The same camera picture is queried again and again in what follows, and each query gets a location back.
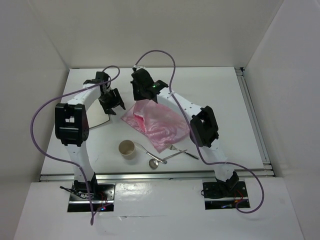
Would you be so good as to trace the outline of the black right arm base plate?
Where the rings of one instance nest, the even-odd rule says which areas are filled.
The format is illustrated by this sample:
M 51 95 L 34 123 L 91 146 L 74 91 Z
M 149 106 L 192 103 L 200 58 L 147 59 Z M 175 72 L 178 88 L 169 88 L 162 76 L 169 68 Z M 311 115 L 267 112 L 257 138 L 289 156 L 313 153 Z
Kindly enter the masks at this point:
M 239 181 L 231 191 L 223 188 L 221 183 L 203 182 L 200 194 L 204 197 L 206 210 L 222 210 L 250 208 L 247 187 L 244 181 Z

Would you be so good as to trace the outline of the pink rose satin cloth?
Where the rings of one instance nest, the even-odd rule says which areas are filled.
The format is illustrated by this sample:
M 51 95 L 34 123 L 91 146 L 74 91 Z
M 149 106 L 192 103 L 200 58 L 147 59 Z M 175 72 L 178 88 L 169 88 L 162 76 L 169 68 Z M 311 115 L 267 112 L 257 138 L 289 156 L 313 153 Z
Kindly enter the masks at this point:
M 152 100 L 139 100 L 121 117 L 148 138 L 158 153 L 189 136 L 186 120 L 171 108 Z

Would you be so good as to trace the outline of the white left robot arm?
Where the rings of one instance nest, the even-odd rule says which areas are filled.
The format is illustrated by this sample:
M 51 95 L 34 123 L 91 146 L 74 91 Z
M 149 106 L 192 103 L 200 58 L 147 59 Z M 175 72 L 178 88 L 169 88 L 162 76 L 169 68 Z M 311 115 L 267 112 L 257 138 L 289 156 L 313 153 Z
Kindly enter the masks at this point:
M 88 200 L 97 197 L 99 193 L 96 174 L 91 167 L 86 141 L 90 127 L 87 110 L 98 100 L 106 115 L 115 115 L 114 108 L 125 104 L 118 89 L 111 88 L 110 76 L 104 71 L 98 71 L 94 79 L 83 83 L 83 91 L 66 103 L 55 106 L 55 136 L 65 146 L 70 160 L 76 164 L 73 186 L 77 192 Z

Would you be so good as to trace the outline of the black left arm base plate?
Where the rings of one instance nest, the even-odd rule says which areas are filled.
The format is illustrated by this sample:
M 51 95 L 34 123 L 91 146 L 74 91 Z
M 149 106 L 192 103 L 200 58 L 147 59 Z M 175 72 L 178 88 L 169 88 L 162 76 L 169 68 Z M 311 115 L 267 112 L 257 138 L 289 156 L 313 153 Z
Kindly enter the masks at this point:
M 60 186 L 60 188 L 70 193 L 67 207 L 68 213 L 84 213 L 91 211 L 89 195 L 86 191 L 76 191 L 74 186 L 71 188 Z M 97 193 L 90 193 L 93 211 L 113 212 L 115 190 L 116 185 L 114 183 L 98 185 Z

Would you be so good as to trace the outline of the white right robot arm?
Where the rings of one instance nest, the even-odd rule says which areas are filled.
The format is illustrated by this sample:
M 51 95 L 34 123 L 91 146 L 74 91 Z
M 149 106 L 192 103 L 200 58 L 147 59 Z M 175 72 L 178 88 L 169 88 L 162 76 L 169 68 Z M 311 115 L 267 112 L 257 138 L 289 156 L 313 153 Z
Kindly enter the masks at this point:
M 236 189 L 239 177 L 232 164 L 228 164 L 219 140 L 219 127 L 213 109 L 201 107 L 172 91 L 171 84 L 154 81 L 145 68 L 132 68 L 132 88 L 135 100 L 152 100 L 160 103 L 184 118 L 189 127 L 189 137 L 196 147 L 201 161 L 212 166 L 223 196 L 230 196 Z

